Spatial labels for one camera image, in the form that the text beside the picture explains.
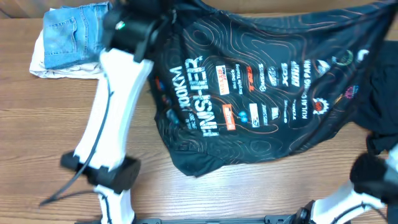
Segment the blue denim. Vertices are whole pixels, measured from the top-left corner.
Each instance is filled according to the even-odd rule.
[[[63,69],[98,61],[103,46],[102,18],[109,2],[62,7],[44,14],[44,65]]]

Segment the wooden surface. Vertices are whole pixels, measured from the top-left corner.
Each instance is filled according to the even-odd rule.
[[[51,7],[81,6],[106,0],[0,0],[0,10],[9,17],[42,18]],[[367,4],[375,0],[203,0],[218,9],[235,13],[263,12],[314,12],[342,7],[353,7]]]
[[[86,126],[95,80],[46,80],[29,73],[40,19],[0,20],[0,224],[71,224],[100,215],[95,195],[37,205],[72,173],[59,158],[74,150]],[[398,39],[395,25],[390,39]],[[204,177],[186,177],[160,139],[148,86],[141,93],[127,153],[142,159],[132,190],[139,218],[238,218],[290,214],[348,180],[365,151],[366,132],[354,124],[317,147],[275,162],[226,166]],[[90,189],[80,178],[70,189]],[[382,223],[374,212],[354,223]]]

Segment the blue logo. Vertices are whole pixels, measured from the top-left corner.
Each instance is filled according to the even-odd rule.
[[[246,114],[246,112],[244,112],[244,111],[239,112],[239,117],[241,118],[241,121],[243,123],[247,123],[248,115]]]

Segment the orange logo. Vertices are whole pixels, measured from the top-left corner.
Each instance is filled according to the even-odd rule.
[[[224,118],[225,118],[225,123],[226,123],[226,129],[228,131],[235,130],[235,120],[234,120],[234,116],[232,114],[232,106],[231,105],[223,105],[223,112],[224,112]]]
[[[249,79],[249,90],[253,91],[254,90],[254,85],[253,85],[253,72],[251,70],[251,67],[248,66],[248,79]]]

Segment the jeans pocket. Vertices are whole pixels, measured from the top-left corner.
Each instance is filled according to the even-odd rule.
[[[74,17],[44,27],[44,55],[72,54],[77,52]]]

